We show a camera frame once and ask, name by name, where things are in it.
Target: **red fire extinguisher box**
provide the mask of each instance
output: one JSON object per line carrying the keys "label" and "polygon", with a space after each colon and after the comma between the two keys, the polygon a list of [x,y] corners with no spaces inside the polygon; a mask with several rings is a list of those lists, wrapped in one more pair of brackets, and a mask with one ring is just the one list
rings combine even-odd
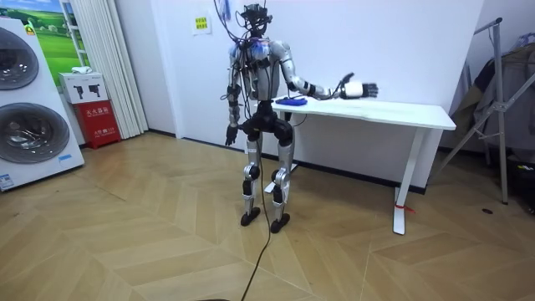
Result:
{"label": "red fire extinguisher box", "polygon": [[109,100],[73,106],[89,147],[97,149],[99,146],[120,141],[119,128]]}

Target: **blue object on desk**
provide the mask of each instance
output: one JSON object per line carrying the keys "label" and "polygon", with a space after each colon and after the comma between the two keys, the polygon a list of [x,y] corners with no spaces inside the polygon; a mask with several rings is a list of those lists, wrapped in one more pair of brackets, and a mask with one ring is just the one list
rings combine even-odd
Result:
{"label": "blue object on desk", "polygon": [[288,98],[288,97],[275,101],[275,103],[279,104],[279,105],[292,105],[292,106],[306,105],[307,102],[308,101],[306,99],[303,99],[303,98],[292,99],[292,98]]}

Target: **white wall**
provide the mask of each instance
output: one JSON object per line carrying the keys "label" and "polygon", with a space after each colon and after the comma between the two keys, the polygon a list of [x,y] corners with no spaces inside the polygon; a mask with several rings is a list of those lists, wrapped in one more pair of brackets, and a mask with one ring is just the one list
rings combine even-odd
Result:
{"label": "white wall", "polygon": [[150,129],[175,133],[150,0],[115,0]]}
{"label": "white wall", "polygon": [[[503,18],[500,24],[500,34],[502,52],[509,51],[513,44],[518,40],[518,37],[525,33],[535,32],[535,1],[533,0],[485,0],[479,20],[477,21],[477,28],[496,20]],[[476,79],[481,72],[483,66],[489,59],[494,56],[494,50],[491,41],[488,38],[487,32],[475,35],[471,41],[470,49],[466,60],[470,65],[471,79]],[[464,77],[461,78],[461,83],[457,88],[453,104],[451,106],[450,114],[453,114],[462,101],[462,97],[466,93],[466,86],[464,85]],[[454,147],[457,143],[452,133],[445,133],[441,140],[441,145]],[[477,139],[472,139],[464,147],[470,151],[482,151],[482,143]]]}
{"label": "white wall", "polygon": [[[165,28],[158,34],[167,81],[178,83],[169,87],[177,133],[222,144],[227,103],[219,97],[228,85],[231,41],[212,1],[152,1]],[[378,83],[378,101],[448,111],[481,5],[482,0],[270,0],[267,35],[292,46],[298,74],[312,83],[335,86],[354,71],[356,79]],[[213,35],[191,35],[198,10],[212,15]],[[282,85],[279,94],[285,90]],[[309,116],[296,133],[298,160],[400,181],[414,129]],[[425,186],[440,137],[433,131],[425,138],[413,185]],[[236,146],[242,148],[245,139],[241,133]],[[276,141],[265,141],[264,151],[275,154]]]}

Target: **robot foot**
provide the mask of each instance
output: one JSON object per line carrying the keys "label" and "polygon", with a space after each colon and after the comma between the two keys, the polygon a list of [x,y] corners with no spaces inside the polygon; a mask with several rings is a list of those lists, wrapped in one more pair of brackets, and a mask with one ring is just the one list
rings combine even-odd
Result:
{"label": "robot foot", "polygon": [[257,218],[257,216],[260,214],[260,208],[258,207],[254,207],[252,210],[251,210],[251,214],[244,214],[242,216],[242,221],[241,221],[241,224],[242,226],[244,227],[247,227],[249,226],[249,224],[254,221],[255,218]]}
{"label": "robot foot", "polygon": [[281,229],[286,226],[286,224],[290,222],[290,215],[287,213],[283,214],[283,217],[280,221],[273,221],[271,224],[271,233],[278,233],[281,231]]}

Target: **window curtain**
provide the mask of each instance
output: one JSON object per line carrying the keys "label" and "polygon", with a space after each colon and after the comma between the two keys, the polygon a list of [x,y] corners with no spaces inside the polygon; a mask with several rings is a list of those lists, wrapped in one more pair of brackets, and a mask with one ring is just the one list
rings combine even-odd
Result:
{"label": "window curtain", "polygon": [[102,73],[123,139],[148,130],[115,0],[70,0],[91,68]]}

